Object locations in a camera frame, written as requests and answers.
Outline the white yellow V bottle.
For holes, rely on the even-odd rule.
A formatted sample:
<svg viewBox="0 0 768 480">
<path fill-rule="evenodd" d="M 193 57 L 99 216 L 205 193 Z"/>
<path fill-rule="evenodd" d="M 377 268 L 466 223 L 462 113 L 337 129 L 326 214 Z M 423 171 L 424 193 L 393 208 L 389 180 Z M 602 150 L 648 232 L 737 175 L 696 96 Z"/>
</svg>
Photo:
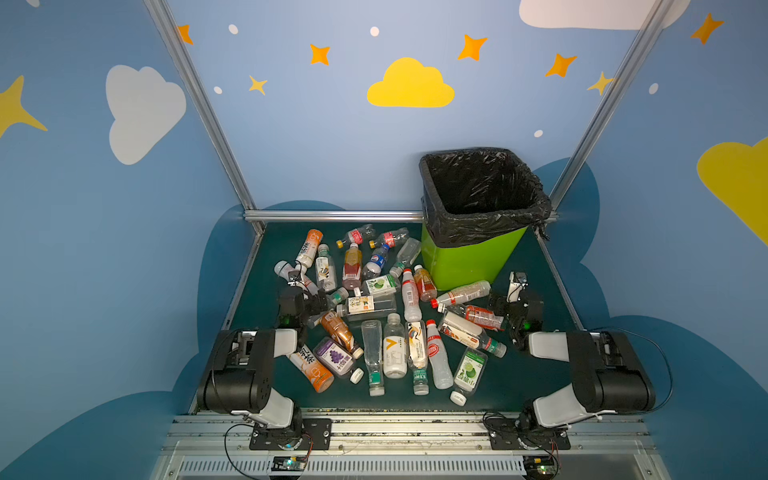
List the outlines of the white yellow V bottle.
<svg viewBox="0 0 768 480">
<path fill-rule="evenodd" d="M 384 326 L 383 371 L 388 379 L 400 379 L 406 375 L 407 342 L 406 331 L 401 317 L 390 313 Z"/>
</svg>

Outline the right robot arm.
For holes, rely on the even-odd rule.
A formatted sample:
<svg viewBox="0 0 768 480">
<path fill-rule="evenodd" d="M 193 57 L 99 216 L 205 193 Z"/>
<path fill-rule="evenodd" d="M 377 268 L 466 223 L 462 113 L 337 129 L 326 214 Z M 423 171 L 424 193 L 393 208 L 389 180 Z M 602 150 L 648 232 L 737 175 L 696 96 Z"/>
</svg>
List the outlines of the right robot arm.
<svg viewBox="0 0 768 480">
<path fill-rule="evenodd" d="M 515 423 L 518 432 L 556 431 L 605 414 L 656 408 L 655 388 L 625 332 L 545 332 L 543 302 L 527 290 L 492 293 L 488 306 L 505 319 L 517 350 L 570 368 L 569 384 L 525 404 Z"/>
</svg>

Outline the bird label green cap bottle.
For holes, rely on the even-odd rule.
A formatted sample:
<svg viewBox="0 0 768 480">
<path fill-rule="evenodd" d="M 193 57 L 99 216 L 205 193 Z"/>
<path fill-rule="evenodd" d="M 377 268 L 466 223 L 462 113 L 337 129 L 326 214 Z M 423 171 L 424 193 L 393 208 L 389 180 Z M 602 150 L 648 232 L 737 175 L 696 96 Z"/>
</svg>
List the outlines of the bird label green cap bottle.
<svg viewBox="0 0 768 480">
<path fill-rule="evenodd" d="M 425 327 L 422 321 L 408 323 L 409 366 L 413 375 L 413 391 L 416 396 L 429 394 L 428 365 Z"/>
</svg>

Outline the orange milk tea bottle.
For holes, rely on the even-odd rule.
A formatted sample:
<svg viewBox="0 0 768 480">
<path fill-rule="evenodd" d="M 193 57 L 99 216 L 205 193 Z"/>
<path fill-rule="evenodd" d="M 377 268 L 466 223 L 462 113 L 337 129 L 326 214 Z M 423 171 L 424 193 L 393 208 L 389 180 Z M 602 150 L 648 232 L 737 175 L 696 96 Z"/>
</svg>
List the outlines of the orange milk tea bottle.
<svg viewBox="0 0 768 480">
<path fill-rule="evenodd" d="M 308 379 L 317 393 L 325 392 L 333 383 L 333 373 L 325 367 L 307 345 L 288 356 L 289 361 Z"/>
</svg>

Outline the lime label bottle front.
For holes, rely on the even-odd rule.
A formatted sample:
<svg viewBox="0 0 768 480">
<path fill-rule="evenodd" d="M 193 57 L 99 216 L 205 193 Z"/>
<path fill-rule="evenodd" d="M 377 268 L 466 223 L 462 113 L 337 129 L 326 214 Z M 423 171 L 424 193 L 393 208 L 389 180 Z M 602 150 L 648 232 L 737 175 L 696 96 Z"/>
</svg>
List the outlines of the lime label bottle front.
<svg viewBox="0 0 768 480">
<path fill-rule="evenodd" d="M 457 406 L 464 407 L 468 399 L 478 388 L 486 370 L 488 357 L 482 351 L 467 347 L 453 378 L 453 390 L 450 400 Z"/>
</svg>

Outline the red white label clear bottle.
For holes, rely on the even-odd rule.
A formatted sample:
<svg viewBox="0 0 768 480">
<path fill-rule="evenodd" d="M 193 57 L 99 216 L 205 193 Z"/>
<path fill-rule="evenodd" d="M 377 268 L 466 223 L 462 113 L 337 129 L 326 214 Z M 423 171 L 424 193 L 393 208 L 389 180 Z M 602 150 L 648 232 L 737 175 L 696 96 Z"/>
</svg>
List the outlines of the red white label clear bottle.
<svg viewBox="0 0 768 480">
<path fill-rule="evenodd" d="M 506 355 L 506 345 L 490 337 L 481 326 L 458 314 L 447 312 L 438 325 L 438 330 L 469 348 L 485 351 L 498 358 Z"/>
</svg>

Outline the white slim bottle red cap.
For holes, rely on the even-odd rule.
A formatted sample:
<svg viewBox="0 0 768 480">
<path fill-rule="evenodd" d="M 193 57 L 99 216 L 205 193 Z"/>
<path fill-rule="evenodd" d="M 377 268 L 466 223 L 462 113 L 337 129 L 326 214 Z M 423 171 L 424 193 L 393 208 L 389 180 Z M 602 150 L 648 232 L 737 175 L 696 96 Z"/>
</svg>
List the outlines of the white slim bottle red cap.
<svg viewBox="0 0 768 480">
<path fill-rule="evenodd" d="M 407 322 L 418 322 L 422 320 L 422 312 L 419 305 L 419 294 L 415 284 L 413 273 L 410 269 L 403 272 L 401 286 L 404 318 Z"/>
</svg>

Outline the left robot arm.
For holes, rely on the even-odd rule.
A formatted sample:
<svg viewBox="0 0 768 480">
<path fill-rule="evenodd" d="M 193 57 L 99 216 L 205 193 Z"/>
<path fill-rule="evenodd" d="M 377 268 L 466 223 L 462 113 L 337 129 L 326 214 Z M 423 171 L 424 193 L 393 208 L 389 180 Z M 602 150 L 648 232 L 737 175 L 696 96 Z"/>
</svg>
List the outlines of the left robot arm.
<svg viewBox="0 0 768 480">
<path fill-rule="evenodd" d="M 280 293 L 277 325 L 220 332 L 200 380 L 196 401 L 202 410 L 240 415 L 266 430 L 298 432 L 298 405 L 274 388 L 275 361 L 287 358 L 318 393 L 333 374 L 306 345 L 307 329 L 327 310 L 326 296 L 299 286 Z"/>
</svg>

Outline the clear tall bottle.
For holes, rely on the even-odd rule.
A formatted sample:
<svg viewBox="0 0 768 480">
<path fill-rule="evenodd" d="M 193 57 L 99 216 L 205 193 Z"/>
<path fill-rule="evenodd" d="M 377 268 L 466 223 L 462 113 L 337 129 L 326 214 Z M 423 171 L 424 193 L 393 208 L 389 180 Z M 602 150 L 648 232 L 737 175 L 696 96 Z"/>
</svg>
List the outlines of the clear tall bottle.
<svg viewBox="0 0 768 480">
<path fill-rule="evenodd" d="M 385 394 L 382 353 L 382 326 L 379 320 L 366 320 L 361 324 L 363 349 L 368 370 L 369 394 L 371 397 Z"/>
</svg>

